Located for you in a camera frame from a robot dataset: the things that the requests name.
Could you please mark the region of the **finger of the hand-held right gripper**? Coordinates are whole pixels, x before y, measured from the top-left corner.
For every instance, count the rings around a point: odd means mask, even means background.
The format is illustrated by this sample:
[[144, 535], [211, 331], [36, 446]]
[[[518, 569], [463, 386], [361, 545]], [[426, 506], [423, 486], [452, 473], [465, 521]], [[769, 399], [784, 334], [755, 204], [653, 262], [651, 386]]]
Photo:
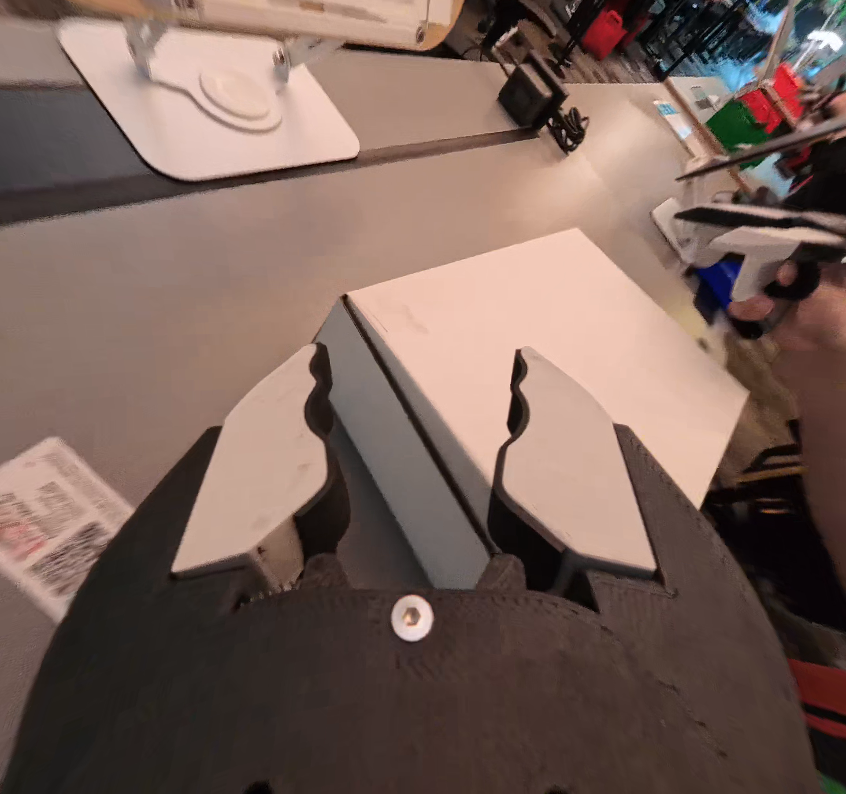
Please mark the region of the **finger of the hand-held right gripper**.
[[819, 211], [798, 211], [783, 207], [704, 204], [682, 209], [674, 217], [686, 222], [706, 224], [725, 229], [738, 229], [741, 227], [774, 229], [808, 228], [838, 236], [845, 235], [844, 216]]
[[720, 155], [702, 162], [694, 162], [690, 169], [676, 177], [675, 180], [677, 182], [685, 182], [727, 168], [746, 165], [771, 154], [797, 151], [806, 145], [817, 143], [820, 140], [826, 140], [833, 134], [844, 131], [844, 129], [845, 122], [822, 122], [810, 128], [800, 129], [765, 143], [755, 144], [750, 148], [737, 151], [731, 155]]

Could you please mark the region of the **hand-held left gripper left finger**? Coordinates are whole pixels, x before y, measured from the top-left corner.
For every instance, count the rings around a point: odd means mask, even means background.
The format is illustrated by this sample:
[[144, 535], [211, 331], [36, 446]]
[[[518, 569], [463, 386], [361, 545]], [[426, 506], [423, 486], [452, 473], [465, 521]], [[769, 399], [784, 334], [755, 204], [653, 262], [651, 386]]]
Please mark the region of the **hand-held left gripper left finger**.
[[294, 588], [349, 526], [349, 493], [330, 445], [327, 348], [302, 347], [224, 420], [171, 572], [246, 569], [263, 588]]

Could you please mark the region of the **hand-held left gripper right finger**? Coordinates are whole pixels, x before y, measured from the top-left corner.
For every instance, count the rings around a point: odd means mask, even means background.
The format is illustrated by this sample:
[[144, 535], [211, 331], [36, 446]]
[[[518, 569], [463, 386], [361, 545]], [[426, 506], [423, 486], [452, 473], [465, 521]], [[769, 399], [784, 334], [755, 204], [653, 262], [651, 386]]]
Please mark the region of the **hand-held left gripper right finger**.
[[535, 592], [565, 595], [589, 571], [652, 580], [657, 559], [605, 409], [532, 347], [515, 352], [510, 393], [488, 506], [494, 545]]

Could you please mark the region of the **white cardboard box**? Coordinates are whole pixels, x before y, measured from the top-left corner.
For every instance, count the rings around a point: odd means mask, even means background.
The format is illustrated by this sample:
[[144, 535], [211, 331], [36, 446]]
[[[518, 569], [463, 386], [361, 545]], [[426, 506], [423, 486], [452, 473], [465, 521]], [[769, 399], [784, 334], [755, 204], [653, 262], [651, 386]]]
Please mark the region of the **white cardboard box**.
[[747, 392], [578, 229], [350, 292], [316, 340], [336, 416], [429, 580], [472, 588], [532, 347], [632, 430], [694, 507]]

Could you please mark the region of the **person's right forearm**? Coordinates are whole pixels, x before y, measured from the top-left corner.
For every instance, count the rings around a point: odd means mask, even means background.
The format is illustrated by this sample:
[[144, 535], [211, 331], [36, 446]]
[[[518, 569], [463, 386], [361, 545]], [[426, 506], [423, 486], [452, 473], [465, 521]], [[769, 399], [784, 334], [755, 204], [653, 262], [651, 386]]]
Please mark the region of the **person's right forearm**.
[[845, 585], [845, 357], [798, 341], [782, 345], [775, 369], [798, 410], [809, 511]]

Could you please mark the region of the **person's right hand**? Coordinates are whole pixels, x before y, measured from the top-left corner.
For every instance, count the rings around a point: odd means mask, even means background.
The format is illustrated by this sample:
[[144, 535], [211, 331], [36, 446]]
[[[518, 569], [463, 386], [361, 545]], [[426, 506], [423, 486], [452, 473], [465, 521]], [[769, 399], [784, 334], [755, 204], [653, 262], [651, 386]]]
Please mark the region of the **person's right hand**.
[[845, 350], [845, 266], [830, 263], [820, 270], [814, 292], [776, 312], [777, 300], [759, 294], [731, 302], [727, 313], [737, 321], [769, 322], [768, 336], [784, 350], [844, 352]]

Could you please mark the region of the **green bin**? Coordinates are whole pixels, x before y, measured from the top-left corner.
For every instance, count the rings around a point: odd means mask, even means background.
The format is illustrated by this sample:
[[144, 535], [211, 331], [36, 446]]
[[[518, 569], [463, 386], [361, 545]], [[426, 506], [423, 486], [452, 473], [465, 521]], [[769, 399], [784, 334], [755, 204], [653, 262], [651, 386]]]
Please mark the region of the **green bin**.
[[760, 123], [745, 102], [731, 99], [706, 121], [724, 154], [735, 154], [770, 139], [765, 124]]

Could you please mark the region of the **large red bin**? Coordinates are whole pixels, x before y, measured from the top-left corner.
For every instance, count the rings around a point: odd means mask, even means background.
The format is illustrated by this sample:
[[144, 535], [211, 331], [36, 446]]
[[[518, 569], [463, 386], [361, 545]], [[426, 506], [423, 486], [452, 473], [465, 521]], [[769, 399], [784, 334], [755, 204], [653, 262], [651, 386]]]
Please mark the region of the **large red bin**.
[[787, 63], [780, 63], [771, 77], [761, 78], [741, 89], [735, 99], [746, 107], [768, 135], [782, 125], [795, 129], [805, 108], [802, 82]]

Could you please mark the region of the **small red bin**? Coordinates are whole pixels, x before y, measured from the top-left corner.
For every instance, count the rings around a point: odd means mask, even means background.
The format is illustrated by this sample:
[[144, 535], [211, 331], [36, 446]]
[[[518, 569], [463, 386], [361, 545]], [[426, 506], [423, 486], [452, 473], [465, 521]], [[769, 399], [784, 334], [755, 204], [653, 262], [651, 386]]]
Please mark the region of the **small red bin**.
[[626, 36], [623, 18], [619, 13], [605, 7], [587, 28], [580, 46], [597, 62], [605, 60]]

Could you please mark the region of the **printed paper sheet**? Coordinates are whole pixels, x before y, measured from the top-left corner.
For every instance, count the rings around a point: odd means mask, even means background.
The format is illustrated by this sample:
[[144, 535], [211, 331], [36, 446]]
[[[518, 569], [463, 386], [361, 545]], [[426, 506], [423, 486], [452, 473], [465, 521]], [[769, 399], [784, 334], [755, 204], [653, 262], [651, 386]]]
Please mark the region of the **printed paper sheet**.
[[42, 440], [1, 467], [2, 575], [59, 623], [133, 513], [64, 440]]

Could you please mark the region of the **black power adapter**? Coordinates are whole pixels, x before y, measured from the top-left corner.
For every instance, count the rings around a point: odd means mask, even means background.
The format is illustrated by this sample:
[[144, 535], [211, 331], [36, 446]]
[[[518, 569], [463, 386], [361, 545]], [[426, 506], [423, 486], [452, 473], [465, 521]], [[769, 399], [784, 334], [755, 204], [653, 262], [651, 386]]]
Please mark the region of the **black power adapter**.
[[531, 52], [514, 67], [497, 95], [497, 103], [518, 128], [546, 126], [568, 99], [568, 92], [543, 58]]

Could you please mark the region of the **metal stand leg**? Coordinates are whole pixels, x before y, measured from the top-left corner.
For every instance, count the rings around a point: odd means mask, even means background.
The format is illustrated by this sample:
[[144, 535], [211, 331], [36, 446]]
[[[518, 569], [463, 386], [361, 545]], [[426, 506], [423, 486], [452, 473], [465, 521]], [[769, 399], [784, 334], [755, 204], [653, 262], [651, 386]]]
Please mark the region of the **metal stand leg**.
[[122, 21], [125, 39], [135, 69], [153, 81], [152, 60], [158, 42], [168, 31], [168, 23], [159, 18], [125, 17]]
[[294, 70], [341, 49], [344, 41], [329, 37], [295, 36], [279, 42], [272, 55], [273, 75], [277, 85], [286, 85]]

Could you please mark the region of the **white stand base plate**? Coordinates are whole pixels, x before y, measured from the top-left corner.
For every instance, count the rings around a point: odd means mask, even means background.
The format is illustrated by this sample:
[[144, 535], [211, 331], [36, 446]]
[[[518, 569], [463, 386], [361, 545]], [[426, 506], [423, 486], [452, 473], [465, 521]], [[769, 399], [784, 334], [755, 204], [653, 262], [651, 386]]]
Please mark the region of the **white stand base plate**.
[[360, 141], [306, 66], [277, 85], [268, 37], [168, 29], [153, 81], [130, 56], [123, 24], [66, 19], [57, 38], [140, 157], [188, 183], [354, 159]]

